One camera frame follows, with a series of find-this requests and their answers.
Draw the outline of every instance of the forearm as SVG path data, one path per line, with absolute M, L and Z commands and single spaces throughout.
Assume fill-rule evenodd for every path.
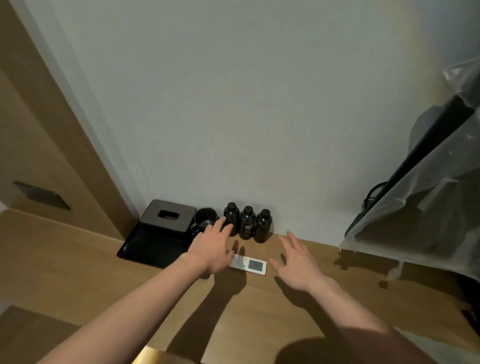
M 340 329 L 347 345 L 364 363 L 435 363 L 332 279 L 325 278 L 309 290 Z
M 131 363 L 206 267 L 182 255 L 56 347 L 41 364 Z

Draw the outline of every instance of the left hand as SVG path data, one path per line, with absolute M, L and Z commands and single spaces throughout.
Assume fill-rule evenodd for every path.
M 233 251 L 227 252 L 227 240 L 233 225 L 222 228 L 226 218 L 220 218 L 215 225 L 208 225 L 193 240 L 187 255 L 194 257 L 205 266 L 205 272 L 216 274 L 228 267 L 233 259 Z

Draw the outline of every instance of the hand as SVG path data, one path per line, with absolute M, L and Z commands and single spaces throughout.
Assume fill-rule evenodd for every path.
M 319 269 L 315 258 L 309 253 L 307 247 L 300 243 L 290 231 L 287 231 L 287 235 L 292 240 L 291 243 L 283 236 L 278 237 L 285 248 L 287 265 L 284 266 L 275 259 L 270 259 L 270 263 L 289 287 L 310 293 L 318 281 L 327 278 Z
M 227 253 L 227 240 L 233 225 L 220 229 L 226 218 L 218 219 L 215 225 L 208 225 L 205 232 L 200 232 L 193 240 L 187 255 L 204 264 L 205 272 L 216 274 L 228 267 L 233 259 L 233 251 Z

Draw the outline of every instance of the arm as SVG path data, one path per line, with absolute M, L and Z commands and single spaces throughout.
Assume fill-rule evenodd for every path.
M 353 354 L 363 363 L 432 364 L 435 361 L 350 297 L 318 268 L 303 243 L 287 232 L 279 236 L 287 255 L 284 266 L 270 259 L 280 278 L 291 288 L 308 292 L 338 326 Z
M 130 364 L 188 288 L 228 267 L 232 225 L 225 218 L 199 233 L 187 253 L 53 349 L 39 364 Z

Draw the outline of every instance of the black tissue box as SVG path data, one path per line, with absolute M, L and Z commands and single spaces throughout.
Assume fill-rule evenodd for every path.
M 189 227 L 196 211 L 191 206 L 153 200 L 117 256 L 158 268 L 168 267 L 192 243 Z

